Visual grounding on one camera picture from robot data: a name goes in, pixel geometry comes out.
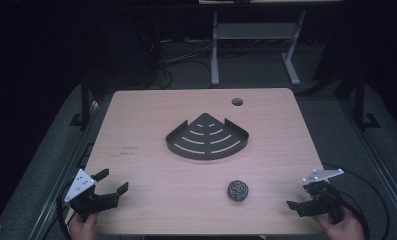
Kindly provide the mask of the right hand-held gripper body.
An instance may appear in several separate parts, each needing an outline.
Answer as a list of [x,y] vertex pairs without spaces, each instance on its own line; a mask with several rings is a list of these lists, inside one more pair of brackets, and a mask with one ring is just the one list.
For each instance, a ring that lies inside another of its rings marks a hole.
[[341,222],[344,218],[344,214],[341,210],[342,198],[336,188],[333,187],[328,180],[343,173],[344,171],[342,169],[313,169],[310,175],[303,179],[304,185],[311,182],[318,182],[320,184],[320,195],[316,198],[312,198],[310,201],[314,201],[316,203],[316,206],[319,209],[318,215],[328,214],[333,224]]

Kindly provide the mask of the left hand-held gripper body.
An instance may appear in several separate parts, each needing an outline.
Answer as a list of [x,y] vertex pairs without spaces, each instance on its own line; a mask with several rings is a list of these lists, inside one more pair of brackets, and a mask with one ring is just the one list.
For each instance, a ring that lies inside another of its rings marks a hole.
[[119,197],[116,192],[98,195],[95,193],[96,183],[86,171],[79,169],[64,198],[64,202],[69,203],[84,221],[91,214],[118,206]]

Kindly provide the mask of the steel wool scrubber ball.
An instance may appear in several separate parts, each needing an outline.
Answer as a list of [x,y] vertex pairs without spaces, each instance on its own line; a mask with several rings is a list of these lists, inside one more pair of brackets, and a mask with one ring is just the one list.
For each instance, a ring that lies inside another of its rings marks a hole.
[[246,183],[240,180],[234,180],[229,183],[227,194],[234,202],[242,202],[248,196],[249,188]]

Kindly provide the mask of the black metal corner shelf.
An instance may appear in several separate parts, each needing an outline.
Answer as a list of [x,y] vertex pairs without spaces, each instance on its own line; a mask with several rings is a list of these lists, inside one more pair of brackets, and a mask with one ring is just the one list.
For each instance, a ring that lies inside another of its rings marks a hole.
[[244,149],[249,133],[228,119],[221,122],[208,113],[184,121],[166,138],[167,148],[181,157],[210,161],[232,156]]

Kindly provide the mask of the person's left hand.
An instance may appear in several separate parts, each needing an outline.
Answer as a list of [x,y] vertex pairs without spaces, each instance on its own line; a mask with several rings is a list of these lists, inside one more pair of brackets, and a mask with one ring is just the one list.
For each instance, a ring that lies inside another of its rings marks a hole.
[[69,234],[72,240],[95,240],[97,237],[98,213],[88,216],[84,221],[81,216],[76,213],[68,224]]

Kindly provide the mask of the person's right hand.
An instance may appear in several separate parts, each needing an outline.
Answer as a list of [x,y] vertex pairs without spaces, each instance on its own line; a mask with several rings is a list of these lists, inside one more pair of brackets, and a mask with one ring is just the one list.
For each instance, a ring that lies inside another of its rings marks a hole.
[[364,230],[355,215],[347,208],[342,208],[344,218],[332,224],[325,215],[313,216],[312,219],[324,230],[330,240],[365,240]]

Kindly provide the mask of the black metal stand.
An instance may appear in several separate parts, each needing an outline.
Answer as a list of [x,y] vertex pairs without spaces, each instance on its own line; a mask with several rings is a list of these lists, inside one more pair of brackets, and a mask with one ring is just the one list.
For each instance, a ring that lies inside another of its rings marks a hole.
[[91,121],[92,111],[95,107],[95,100],[92,96],[90,80],[87,75],[85,75],[80,83],[80,96],[81,96],[81,112],[76,113],[71,121],[70,126],[79,127],[84,130]]
[[361,131],[368,128],[379,128],[380,124],[372,113],[364,111],[365,102],[365,78],[362,73],[358,74],[354,97],[354,121]]

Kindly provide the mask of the aluminium frame rail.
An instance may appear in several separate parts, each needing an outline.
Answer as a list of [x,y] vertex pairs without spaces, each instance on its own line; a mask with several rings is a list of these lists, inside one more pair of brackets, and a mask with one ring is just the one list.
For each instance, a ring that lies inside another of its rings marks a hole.
[[347,102],[341,102],[340,105],[343,108],[347,119],[353,124],[360,141],[364,145],[364,148],[371,159],[375,172],[379,176],[385,191],[387,192],[391,202],[394,205],[394,208],[397,211],[397,183],[390,171],[387,169],[381,154],[376,150],[372,139],[368,135],[370,127],[361,127],[357,123],[357,121],[354,119],[353,109]]
[[78,170],[84,169],[86,166],[93,148],[92,125],[99,110],[100,106],[95,101],[91,121],[84,130],[76,126],[70,126],[73,127],[75,134],[73,141],[69,144],[69,153],[63,158],[58,176],[53,179],[52,191],[49,193],[40,215],[35,221],[28,240],[46,240],[53,228],[56,228],[62,234],[63,240],[66,239],[67,231],[61,230],[61,227],[65,226],[65,217],[70,215],[70,205],[64,202],[64,196],[68,192]]

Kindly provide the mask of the white metal desk frame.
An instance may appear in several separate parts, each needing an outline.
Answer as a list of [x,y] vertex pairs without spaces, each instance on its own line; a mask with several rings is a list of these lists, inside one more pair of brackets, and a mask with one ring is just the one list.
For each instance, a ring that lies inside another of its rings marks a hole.
[[306,16],[301,11],[295,22],[281,23],[222,23],[218,20],[218,13],[213,13],[212,23],[212,54],[210,57],[211,85],[218,86],[219,64],[218,43],[220,40],[289,40],[288,50],[281,54],[283,64],[291,83],[300,84],[299,77],[292,63],[292,56],[298,42],[302,25]]

